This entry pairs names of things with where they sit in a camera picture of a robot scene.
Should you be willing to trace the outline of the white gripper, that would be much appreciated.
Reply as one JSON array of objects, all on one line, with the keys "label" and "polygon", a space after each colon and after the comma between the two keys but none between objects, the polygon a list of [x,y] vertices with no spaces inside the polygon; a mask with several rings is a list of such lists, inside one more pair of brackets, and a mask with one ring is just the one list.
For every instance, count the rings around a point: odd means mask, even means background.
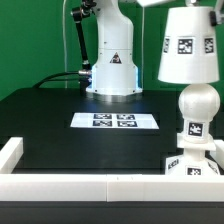
[{"label": "white gripper", "polygon": [[[157,4],[164,4],[176,0],[136,0],[142,7],[152,6]],[[184,0],[187,6],[196,6],[199,4],[199,0]],[[222,8],[224,6],[224,0],[217,0],[215,8]],[[219,11],[211,11],[209,13],[210,23],[212,26],[221,25],[224,23],[224,14]]]}]

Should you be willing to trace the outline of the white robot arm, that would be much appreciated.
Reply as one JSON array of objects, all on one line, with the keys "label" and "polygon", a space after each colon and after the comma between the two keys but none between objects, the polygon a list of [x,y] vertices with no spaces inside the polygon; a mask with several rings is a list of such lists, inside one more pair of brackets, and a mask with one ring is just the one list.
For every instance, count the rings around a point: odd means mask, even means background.
[{"label": "white robot arm", "polygon": [[[98,60],[92,67],[90,96],[122,101],[142,93],[132,60],[133,24],[119,9],[119,0],[95,0]],[[213,7],[185,0],[168,11],[158,79],[176,84],[219,80],[215,27],[224,23],[224,0]]]}]

